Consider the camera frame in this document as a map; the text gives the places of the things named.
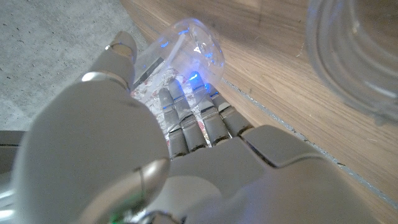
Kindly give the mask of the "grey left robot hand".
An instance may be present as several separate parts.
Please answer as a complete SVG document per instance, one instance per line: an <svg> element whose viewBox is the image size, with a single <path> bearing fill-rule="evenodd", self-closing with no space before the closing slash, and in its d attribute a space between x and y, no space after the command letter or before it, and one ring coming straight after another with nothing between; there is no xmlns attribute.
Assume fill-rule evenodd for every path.
<svg viewBox="0 0 398 224"><path fill-rule="evenodd" d="M233 107L210 106L166 141L129 94L136 44L120 32L24 135L12 171L14 223L376 223L319 152Z"/></svg>

